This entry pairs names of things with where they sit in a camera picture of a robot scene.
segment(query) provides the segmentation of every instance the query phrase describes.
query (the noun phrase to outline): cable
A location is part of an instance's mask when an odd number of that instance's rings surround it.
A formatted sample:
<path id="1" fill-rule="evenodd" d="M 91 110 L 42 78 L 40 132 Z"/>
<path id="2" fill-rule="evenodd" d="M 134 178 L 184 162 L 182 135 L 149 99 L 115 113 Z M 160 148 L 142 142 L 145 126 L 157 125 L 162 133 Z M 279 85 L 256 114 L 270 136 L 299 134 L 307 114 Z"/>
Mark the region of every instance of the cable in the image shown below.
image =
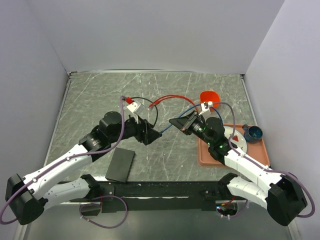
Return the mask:
<path id="1" fill-rule="evenodd" d="M 134 96 L 134 97 L 131 97 L 131 99 L 143 99 L 143 100 L 146 100 L 146 101 L 152 103 L 151 100 L 149 100 L 149 99 L 147 99 L 147 98 L 144 98 L 144 97 L 140 97 L 140 96 Z M 156 125 L 156 123 L 157 123 L 157 121 L 158 121 L 158 114 L 159 114 L 157 106 L 154 105 L 154 107 L 155 107 L 155 111 L 156 111 L 156 116 L 155 116 L 155 120 L 154 120 L 153 127 L 155 127 L 155 125 Z"/>
<path id="2" fill-rule="evenodd" d="M 232 121 L 233 121 L 233 127 L 232 127 L 232 134 L 230 135 L 228 142 L 229 142 L 229 146 L 230 148 L 235 151 L 239 156 L 241 155 L 240 152 L 237 151 L 237 149 L 234 148 L 234 146 L 231 143 L 231 139 L 235 136 L 235 131 L 236 131 L 236 117 L 235 117 L 235 112 L 232 109 L 232 106 L 227 103 L 227 102 L 214 102 L 213 104 L 225 104 L 227 105 L 230 110 L 231 110 L 231 114 L 232 114 Z M 309 191 L 307 190 L 307 188 L 303 185 L 302 182 L 300 182 L 300 180 L 298 180 L 298 178 L 296 176 L 294 176 L 293 174 L 291 174 L 290 172 L 286 172 L 286 171 L 276 171 L 276 170 L 270 170 L 270 169 L 265 169 L 263 166 L 260 166 L 258 163 L 256 163 L 255 161 L 251 160 L 249 157 L 247 157 L 246 155 L 243 156 L 245 159 L 247 159 L 248 161 L 250 161 L 251 163 L 253 163 L 254 165 L 256 165 L 258 168 L 263 169 L 265 172 L 267 173 L 278 173 L 278 174 L 283 174 L 283 175 L 287 175 L 290 178 L 294 179 L 296 181 L 296 183 L 303 189 L 303 191 L 305 192 L 305 194 L 307 195 L 307 197 L 309 198 L 309 201 L 311 203 L 311 211 L 308 214 L 305 215 L 298 215 L 299 218 L 309 218 L 311 217 L 313 214 L 315 214 L 316 211 L 316 206 L 315 206 L 315 202 L 314 199 L 312 198 L 311 194 L 309 193 Z"/>
<path id="3" fill-rule="evenodd" d="M 210 108 L 212 108 L 213 110 L 215 110 L 215 112 L 216 112 L 216 114 L 218 114 L 218 116 L 219 116 L 219 118 L 220 118 L 221 122 L 222 122 L 222 123 L 224 123 L 224 121 L 222 120 L 222 117 L 221 117 L 220 113 L 218 112 L 218 110 L 217 110 L 217 109 L 215 109 L 213 106 L 211 106 Z"/>
<path id="4" fill-rule="evenodd" d="M 100 211 L 102 211 L 102 198 L 100 199 Z"/>
<path id="5" fill-rule="evenodd" d="M 37 175 L 36 177 L 34 177 L 34 179 L 38 180 L 39 178 L 41 178 L 42 176 L 44 176 L 45 174 L 49 173 L 51 170 L 55 169 L 57 166 L 59 166 L 60 164 L 64 163 L 65 161 L 67 161 L 67 159 L 71 160 L 77 157 L 82 157 L 82 156 L 91 156 L 91 155 L 96 155 L 96 154 L 105 154 L 110 152 L 112 149 L 114 149 L 122 140 L 122 137 L 124 135 L 125 132 L 125 110 L 124 110 L 124 104 L 123 104 L 123 99 L 126 99 L 125 96 L 121 96 L 120 97 L 120 113 L 121 113 L 121 132 L 119 135 L 118 140 L 116 141 L 116 143 L 109 147 L 108 149 L 105 150 L 100 150 L 100 151 L 92 151 L 92 152 L 85 152 L 85 153 L 80 153 L 80 154 L 76 154 L 76 155 L 72 155 L 69 157 L 66 157 L 58 162 L 56 162 L 55 164 L 53 164 L 51 167 L 48 167 L 46 170 L 44 170 L 42 173 L 40 173 L 39 175 Z M 5 210 L 7 209 L 7 207 L 9 206 L 9 204 L 13 201 L 13 199 L 19 194 L 21 193 L 24 189 L 26 189 L 27 187 L 29 187 L 31 184 L 33 183 L 33 180 L 29 181 L 28 183 L 26 183 L 24 186 L 22 186 L 21 188 L 19 188 L 4 204 L 3 208 L 0 211 L 0 224 L 2 225 L 7 225 L 7 224 L 11 224 L 13 222 L 15 222 L 17 219 L 13 219 L 10 221 L 3 221 L 3 215 Z"/>
<path id="6" fill-rule="evenodd" d="M 115 229 L 117 227 L 119 227 L 121 224 L 123 224 L 125 222 L 125 220 L 127 219 L 127 216 L 128 216 L 128 206 L 126 204 L 126 202 L 121 198 L 121 197 L 118 197 L 118 196 L 115 196 L 115 195 L 106 195 L 106 196 L 98 196 L 98 197 L 95 197 L 93 198 L 92 200 L 97 200 L 97 199 L 104 199 L 104 198 L 116 198 L 116 199 L 119 199 L 123 205 L 124 205 L 124 208 L 125 208 L 125 213 L 124 213 L 124 217 L 123 219 L 116 225 L 114 226 L 105 226 L 105 225 L 101 225 L 95 221 L 92 221 L 90 219 L 88 219 L 87 217 L 83 216 L 82 214 L 82 209 L 85 208 L 85 207 L 88 207 L 88 206 L 99 206 L 99 204 L 95 204 L 95 203 L 91 203 L 91 204 L 85 204 L 85 205 L 82 205 L 80 208 L 79 208 L 79 213 L 80 213 L 80 218 L 88 221 L 89 223 L 92 223 L 98 227 L 101 227 L 101 228 L 104 228 L 104 229 Z"/>
<path id="7" fill-rule="evenodd" d="M 224 208 L 226 208 L 226 207 L 228 207 L 235 199 L 236 199 L 236 197 L 233 196 L 230 201 L 225 202 L 225 203 L 222 203 L 221 206 L 223 206 Z"/>
<path id="8" fill-rule="evenodd" d="M 149 108 L 158 105 L 159 103 L 161 103 L 163 100 L 167 100 L 167 99 L 173 99 L 173 98 L 179 98 L 179 99 L 184 99 L 187 100 L 189 103 L 191 103 L 193 106 L 195 106 L 195 103 L 188 97 L 186 96 L 182 96 L 182 95 L 176 95 L 176 94 L 169 94 L 169 95 L 164 95 L 162 97 L 159 97 L 157 100 L 155 100 L 154 102 L 152 102 L 149 105 Z"/>
<path id="9" fill-rule="evenodd" d="M 229 219 L 234 219 L 236 217 L 239 217 L 239 215 L 241 215 L 245 211 L 245 209 L 248 206 L 248 203 L 249 203 L 249 201 L 246 199 L 243 208 L 240 211 L 237 211 L 235 215 L 228 215 L 228 216 L 225 216 L 225 215 L 222 215 L 222 214 L 217 214 L 217 215 L 220 216 L 223 219 L 228 219 L 228 220 Z"/>
<path id="10" fill-rule="evenodd" d="M 185 110 L 183 113 L 181 113 L 178 118 L 181 118 L 185 113 L 187 113 L 188 111 L 190 111 L 191 109 L 193 108 L 196 108 L 196 107 L 199 107 L 201 104 L 197 104 L 197 105 L 194 105 L 192 107 L 189 107 L 187 110 Z M 163 129 L 162 131 L 160 131 L 160 133 L 164 133 L 165 131 L 167 131 L 169 128 L 171 128 L 172 124 L 170 124 L 169 126 L 167 126 L 165 129 Z"/>

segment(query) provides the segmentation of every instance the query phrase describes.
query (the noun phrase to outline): marble table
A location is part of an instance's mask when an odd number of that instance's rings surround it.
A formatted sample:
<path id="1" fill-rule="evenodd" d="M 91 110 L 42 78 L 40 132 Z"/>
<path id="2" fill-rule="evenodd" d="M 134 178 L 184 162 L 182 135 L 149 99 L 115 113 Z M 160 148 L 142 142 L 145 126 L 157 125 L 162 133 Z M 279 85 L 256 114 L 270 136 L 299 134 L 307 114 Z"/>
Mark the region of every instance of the marble table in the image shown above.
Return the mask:
<path id="1" fill-rule="evenodd" d="M 109 111 L 119 112 L 120 95 L 155 100 L 167 94 L 185 95 L 199 103 L 202 91 L 216 91 L 221 100 L 232 105 L 237 124 L 254 124 L 240 75 L 204 74 L 189 72 L 84 72 L 72 73 L 66 98 L 59 114 L 45 164 L 67 152 L 99 123 Z M 163 130 L 170 118 L 188 109 L 183 99 L 168 99 L 158 105 L 156 130 Z M 220 105 L 218 110 L 225 123 L 232 122 L 231 111 Z M 147 109 L 140 115 L 150 123 L 155 111 Z M 186 136 L 171 127 L 154 143 L 145 146 L 135 138 L 123 140 L 120 148 L 134 150 L 135 158 L 129 181 L 218 181 L 235 170 L 225 167 L 200 167 L 197 163 L 196 137 Z M 91 174 L 99 181 L 105 175 L 113 152 L 79 170 L 65 180 L 73 181 Z"/>

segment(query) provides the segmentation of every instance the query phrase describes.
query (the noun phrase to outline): black eraser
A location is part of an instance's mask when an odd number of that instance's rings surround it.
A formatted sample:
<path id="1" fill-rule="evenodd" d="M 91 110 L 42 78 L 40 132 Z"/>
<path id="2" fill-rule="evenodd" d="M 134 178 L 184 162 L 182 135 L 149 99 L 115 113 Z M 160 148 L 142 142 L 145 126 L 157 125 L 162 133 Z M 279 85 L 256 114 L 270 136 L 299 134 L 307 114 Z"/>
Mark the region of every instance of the black eraser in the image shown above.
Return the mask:
<path id="1" fill-rule="evenodd" d="M 116 147 L 105 178 L 126 183 L 134 157 L 135 151 Z"/>

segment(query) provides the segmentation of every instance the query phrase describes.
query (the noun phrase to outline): white wall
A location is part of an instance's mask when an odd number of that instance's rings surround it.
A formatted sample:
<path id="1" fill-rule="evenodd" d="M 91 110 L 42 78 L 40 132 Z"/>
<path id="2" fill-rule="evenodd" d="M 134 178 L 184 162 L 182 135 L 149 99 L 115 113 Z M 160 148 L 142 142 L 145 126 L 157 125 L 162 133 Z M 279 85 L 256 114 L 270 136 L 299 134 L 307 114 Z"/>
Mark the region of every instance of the white wall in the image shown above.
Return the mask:
<path id="1" fill-rule="evenodd" d="M 25 0 L 0 7 L 0 207 L 8 178 L 44 164 L 67 73 Z M 4 220 L 13 214 L 6 211 Z M 12 239 L 17 224 L 0 225 Z"/>
<path id="2" fill-rule="evenodd" d="M 247 71 L 284 0 L 27 0 L 70 71 Z"/>
<path id="3" fill-rule="evenodd" d="M 319 13 L 318 0 L 286 0 L 245 75 L 272 166 L 294 173 L 315 200 L 315 215 L 297 220 L 304 240 L 320 236 Z"/>

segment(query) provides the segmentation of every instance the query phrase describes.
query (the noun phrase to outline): orange bowl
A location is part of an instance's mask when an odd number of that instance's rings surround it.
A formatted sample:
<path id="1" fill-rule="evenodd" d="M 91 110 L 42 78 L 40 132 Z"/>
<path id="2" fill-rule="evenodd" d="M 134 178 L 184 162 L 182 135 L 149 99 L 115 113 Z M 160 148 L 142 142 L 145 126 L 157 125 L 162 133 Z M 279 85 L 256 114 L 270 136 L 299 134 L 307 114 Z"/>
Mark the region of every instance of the orange bowl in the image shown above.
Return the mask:
<path id="1" fill-rule="evenodd" d="M 200 103 L 204 102 L 213 102 L 213 103 L 218 103 L 220 102 L 220 96 L 218 93 L 215 91 L 203 91 L 200 93 Z M 217 108 L 219 104 L 213 104 L 214 108 Z"/>

